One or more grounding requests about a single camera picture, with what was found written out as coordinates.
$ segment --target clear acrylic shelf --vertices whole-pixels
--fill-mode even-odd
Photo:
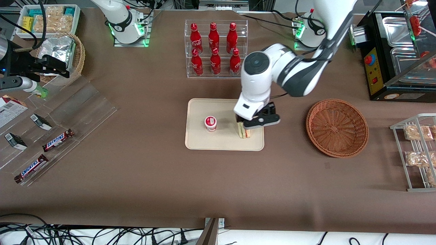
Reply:
[[[209,48],[209,31],[211,22],[217,24],[217,31],[220,37],[220,48],[219,56],[221,57],[221,73],[218,75],[213,75],[211,73],[210,57],[212,55]],[[230,57],[226,51],[227,44],[227,33],[229,31],[229,25],[231,22],[236,23],[236,32],[238,33],[238,44],[239,57],[241,58],[241,63],[247,56],[248,51],[248,20],[186,20],[185,21],[185,55],[186,55],[186,75],[188,78],[239,78],[240,74],[237,76],[231,76],[229,73],[230,68]],[[198,32],[201,35],[201,43],[203,45],[203,53],[200,55],[201,61],[203,62],[203,74],[201,76],[196,76],[191,64],[192,58],[192,45],[191,45],[191,24],[196,23],[198,27]]]
[[[48,97],[45,99],[36,96],[28,97],[24,100],[28,109],[0,128],[2,132],[0,171],[11,174],[8,181],[14,181],[14,177],[31,165],[41,154],[49,160],[20,183],[25,186],[36,181],[116,111],[115,107],[84,77],[79,77],[67,86],[48,83],[44,87],[49,90]],[[30,119],[34,113],[45,118],[52,129],[46,131],[39,128]],[[48,152],[43,151],[43,145],[68,129],[74,132],[73,137],[66,139]],[[20,136],[27,148],[22,151],[11,147],[4,138],[7,133]]]

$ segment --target beige tray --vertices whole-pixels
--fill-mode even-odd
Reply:
[[[263,149],[263,127],[252,129],[251,138],[238,135],[233,107],[236,99],[191,99],[186,118],[185,145],[191,150],[250,150]],[[217,130],[209,132],[204,125],[207,116],[217,119]]]

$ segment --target red button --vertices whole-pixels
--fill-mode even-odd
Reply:
[[[367,65],[371,64],[371,62],[372,62],[372,57],[371,57],[370,55],[367,56],[367,57],[365,57],[364,62],[365,62],[365,64],[367,64]]]

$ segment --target skewer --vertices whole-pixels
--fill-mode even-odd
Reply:
[[[401,5],[398,9],[396,9],[394,12],[397,12],[398,10],[400,10],[400,8],[404,7],[407,4],[407,2],[403,5]]]
[[[428,32],[429,34],[431,34],[431,35],[433,35],[434,37],[436,37],[436,34],[434,34],[433,32],[431,32],[431,31],[425,29],[424,27],[422,27],[422,26],[418,26],[418,28],[420,28],[420,29],[424,30],[425,32]]]

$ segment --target red and white cup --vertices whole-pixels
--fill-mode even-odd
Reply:
[[[213,132],[217,129],[217,119],[213,116],[208,116],[204,120],[204,125],[209,132]]]

